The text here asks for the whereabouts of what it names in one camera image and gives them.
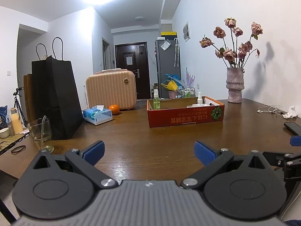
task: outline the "smartphone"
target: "smartphone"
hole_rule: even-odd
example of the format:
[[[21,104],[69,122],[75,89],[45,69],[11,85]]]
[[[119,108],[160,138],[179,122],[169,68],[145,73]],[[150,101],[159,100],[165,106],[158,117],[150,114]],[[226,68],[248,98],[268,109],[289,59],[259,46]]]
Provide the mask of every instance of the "smartphone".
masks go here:
[[[296,122],[285,122],[284,126],[296,136],[301,136],[301,127]]]

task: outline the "flower vase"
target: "flower vase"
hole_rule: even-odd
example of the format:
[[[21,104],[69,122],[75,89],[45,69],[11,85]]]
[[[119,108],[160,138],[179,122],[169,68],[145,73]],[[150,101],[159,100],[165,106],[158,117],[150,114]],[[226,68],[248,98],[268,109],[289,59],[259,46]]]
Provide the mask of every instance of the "flower vase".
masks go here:
[[[241,103],[241,91],[244,89],[242,68],[227,68],[226,88],[229,89],[228,102]]]

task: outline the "yellow watering can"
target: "yellow watering can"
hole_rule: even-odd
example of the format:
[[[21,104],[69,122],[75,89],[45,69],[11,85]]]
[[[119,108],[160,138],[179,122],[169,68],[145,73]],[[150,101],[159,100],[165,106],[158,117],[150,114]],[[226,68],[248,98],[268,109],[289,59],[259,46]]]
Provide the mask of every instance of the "yellow watering can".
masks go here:
[[[161,84],[163,87],[165,87],[169,91],[177,91],[178,85],[174,81],[168,81],[168,84]]]

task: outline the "pink suitcase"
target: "pink suitcase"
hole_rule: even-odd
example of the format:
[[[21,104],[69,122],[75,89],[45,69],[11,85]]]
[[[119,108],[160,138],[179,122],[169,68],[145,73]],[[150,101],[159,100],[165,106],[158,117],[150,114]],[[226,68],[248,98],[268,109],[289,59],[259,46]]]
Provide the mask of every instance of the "pink suitcase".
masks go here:
[[[96,73],[86,80],[86,94],[89,108],[118,105],[121,110],[132,109],[137,103],[135,75],[126,69]]]

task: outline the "white bowl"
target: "white bowl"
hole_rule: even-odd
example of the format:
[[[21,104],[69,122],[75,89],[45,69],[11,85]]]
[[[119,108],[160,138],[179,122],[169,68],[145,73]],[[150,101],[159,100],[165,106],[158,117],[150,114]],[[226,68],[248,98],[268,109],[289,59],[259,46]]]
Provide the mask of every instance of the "white bowl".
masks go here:
[[[9,129],[3,128],[0,130],[0,138],[5,139],[9,136]]]

